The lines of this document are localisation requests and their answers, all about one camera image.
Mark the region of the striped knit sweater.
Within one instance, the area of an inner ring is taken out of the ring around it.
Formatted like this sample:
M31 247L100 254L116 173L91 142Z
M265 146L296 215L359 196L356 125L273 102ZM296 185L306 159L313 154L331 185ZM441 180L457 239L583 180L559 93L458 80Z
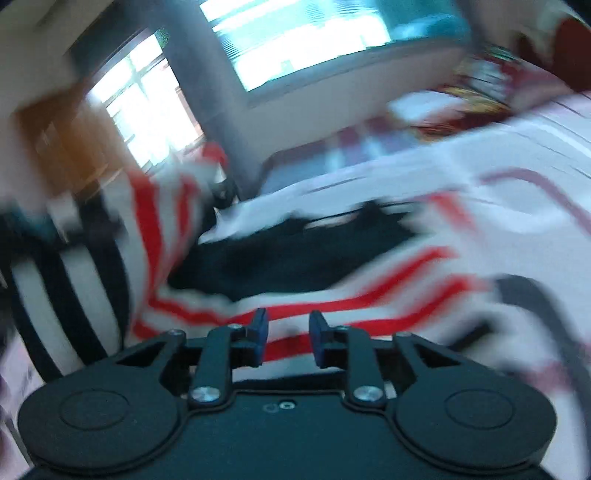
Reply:
M276 197L221 224L213 194L223 160L207 145L36 214L2 206L1 285L44 380L169 330L195 338L245 325L260 308L270 318L264 374L300 374L312 311L375 338L411 331L437 341L488 306L473 226L455 198L318 201L296 212Z

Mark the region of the folded white blanket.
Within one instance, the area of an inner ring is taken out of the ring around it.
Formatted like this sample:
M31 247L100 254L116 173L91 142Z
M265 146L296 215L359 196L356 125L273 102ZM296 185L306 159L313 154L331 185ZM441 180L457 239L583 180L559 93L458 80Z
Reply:
M387 104L387 111L400 125L416 126L428 120L461 111L467 102L459 97L434 90L403 95Z

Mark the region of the large window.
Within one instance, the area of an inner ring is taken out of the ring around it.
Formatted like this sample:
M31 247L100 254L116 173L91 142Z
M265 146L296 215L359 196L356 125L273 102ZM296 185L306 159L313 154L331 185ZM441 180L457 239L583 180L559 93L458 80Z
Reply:
M250 103L319 80L470 40L391 40L377 1L201 1Z

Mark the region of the teal blanket outside window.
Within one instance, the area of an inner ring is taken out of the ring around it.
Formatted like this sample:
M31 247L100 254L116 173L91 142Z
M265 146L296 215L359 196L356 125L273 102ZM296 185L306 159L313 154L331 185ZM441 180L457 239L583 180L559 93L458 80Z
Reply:
M378 1L391 40L471 39L471 26L457 1Z

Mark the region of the patterned bed sheet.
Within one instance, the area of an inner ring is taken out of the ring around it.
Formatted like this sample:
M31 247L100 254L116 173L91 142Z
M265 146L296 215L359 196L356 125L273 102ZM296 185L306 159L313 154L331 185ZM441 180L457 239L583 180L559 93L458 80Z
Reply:
M490 301L437 341L370 336L382 409L346 402L345 372L318 368L312 351L300 374L266 376L264 357L235 369L228 402L192 408L208 334L178 329L44 380L16 329L1 365L2 477L588 478L588 98L304 180L214 219L240 220L276 197L301 212L438 195L472 223Z

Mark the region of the patterned pillow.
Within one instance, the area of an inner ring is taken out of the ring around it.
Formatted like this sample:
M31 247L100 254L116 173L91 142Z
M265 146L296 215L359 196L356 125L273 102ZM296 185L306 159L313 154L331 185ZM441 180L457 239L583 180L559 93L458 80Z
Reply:
M455 75L463 86L507 104L526 71L526 62L510 50L488 45L465 57Z

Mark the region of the brown wooden door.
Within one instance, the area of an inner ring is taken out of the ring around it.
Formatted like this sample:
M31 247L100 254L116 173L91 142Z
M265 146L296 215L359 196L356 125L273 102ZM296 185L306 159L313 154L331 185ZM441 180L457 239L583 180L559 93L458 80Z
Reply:
M57 90L16 110L16 124L52 197L90 195L102 179L138 165L87 81Z

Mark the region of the red white headboard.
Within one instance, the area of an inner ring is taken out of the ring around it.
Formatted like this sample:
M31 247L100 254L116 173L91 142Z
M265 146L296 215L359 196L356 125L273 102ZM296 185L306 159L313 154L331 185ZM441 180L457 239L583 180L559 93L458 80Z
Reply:
M590 90L590 21L567 1L524 1L515 46L523 59L572 90Z

